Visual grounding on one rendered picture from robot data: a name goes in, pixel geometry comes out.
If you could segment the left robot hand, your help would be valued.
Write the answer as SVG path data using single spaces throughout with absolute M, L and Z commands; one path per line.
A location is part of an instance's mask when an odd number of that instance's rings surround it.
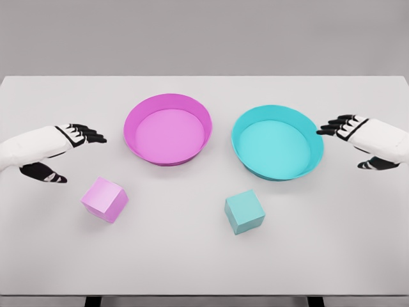
M 11 166 L 35 180 L 51 183 L 67 183 L 66 177 L 56 173 L 42 161 L 88 143 L 106 143 L 97 131 L 86 125 L 69 123 L 46 126 L 7 139 L 13 156 Z

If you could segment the cyan cube block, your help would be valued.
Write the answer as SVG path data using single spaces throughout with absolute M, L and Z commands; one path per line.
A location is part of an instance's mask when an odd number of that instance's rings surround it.
M 224 211 L 235 235 L 261 226 L 265 218 L 265 211 L 252 189 L 226 198 Z

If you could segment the pink cube block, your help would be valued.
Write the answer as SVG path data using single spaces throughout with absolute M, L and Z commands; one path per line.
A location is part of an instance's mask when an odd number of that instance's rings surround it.
M 128 203 L 128 196 L 120 185 L 98 177 L 81 198 L 81 203 L 94 216 L 114 223 Z

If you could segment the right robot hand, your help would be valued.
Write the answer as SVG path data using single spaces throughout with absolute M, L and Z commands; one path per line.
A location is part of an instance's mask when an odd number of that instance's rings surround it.
M 393 125 L 356 114 L 345 114 L 330 120 L 316 131 L 318 135 L 334 136 L 372 158 L 357 167 L 383 171 L 400 164 L 409 165 L 409 132 Z

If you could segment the pink round plate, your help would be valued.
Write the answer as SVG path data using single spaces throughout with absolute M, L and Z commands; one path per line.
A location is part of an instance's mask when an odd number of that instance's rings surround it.
M 138 103 L 128 114 L 123 137 L 141 159 L 159 166 L 192 160 L 207 145 L 213 122 L 196 99 L 164 93 Z

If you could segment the cyan round plate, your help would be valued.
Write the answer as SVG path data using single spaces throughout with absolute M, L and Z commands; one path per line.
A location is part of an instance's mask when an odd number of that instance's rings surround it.
M 254 175 L 287 181 L 312 172 L 324 153 L 314 122 L 290 107 L 264 105 L 242 114 L 233 125 L 231 144 Z

